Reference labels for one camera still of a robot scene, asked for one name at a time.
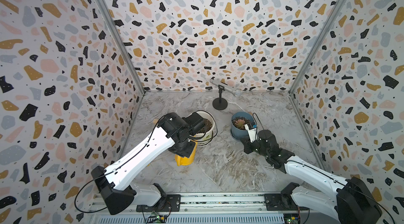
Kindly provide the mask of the yellow plastic watering can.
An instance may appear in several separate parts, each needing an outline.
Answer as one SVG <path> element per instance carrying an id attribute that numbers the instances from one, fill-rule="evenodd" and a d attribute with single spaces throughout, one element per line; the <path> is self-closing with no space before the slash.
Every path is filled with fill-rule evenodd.
<path id="1" fill-rule="evenodd" d="M 189 142 L 188 147 L 185 149 L 185 154 L 188 156 L 175 155 L 175 161 L 177 166 L 188 166 L 193 163 L 195 159 L 197 144 L 194 141 Z"/>

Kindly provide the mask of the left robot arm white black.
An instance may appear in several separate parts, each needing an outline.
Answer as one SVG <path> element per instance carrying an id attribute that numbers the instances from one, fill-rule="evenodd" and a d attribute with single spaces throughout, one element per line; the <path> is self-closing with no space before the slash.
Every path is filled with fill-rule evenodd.
<path id="1" fill-rule="evenodd" d="M 167 193 L 159 184 L 140 185 L 133 180 L 165 150 L 189 158 L 196 146 L 196 134 L 204 125 L 204 118 L 197 112 L 187 117 L 166 114 L 129 153 L 106 168 L 94 168 L 91 175 L 108 212 L 116 215 L 132 204 L 151 210 L 167 207 Z"/>

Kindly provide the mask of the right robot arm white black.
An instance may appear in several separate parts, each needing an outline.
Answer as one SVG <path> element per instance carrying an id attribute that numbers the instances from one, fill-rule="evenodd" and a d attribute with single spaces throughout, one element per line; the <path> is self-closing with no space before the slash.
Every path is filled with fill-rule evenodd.
<path id="1" fill-rule="evenodd" d="M 293 152 L 280 148 L 270 130 L 247 128 L 248 136 L 241 138 L 244 152 L 263 156 L 274 169 L 297 177 L 316 190 L 290 183 L 281 191 L 283 206 L 312 209 L 341 224 L 375 224 L 382 216 L 365 183 L 357 178 L 347 179 L 331 174 L 304 161 Z"/>

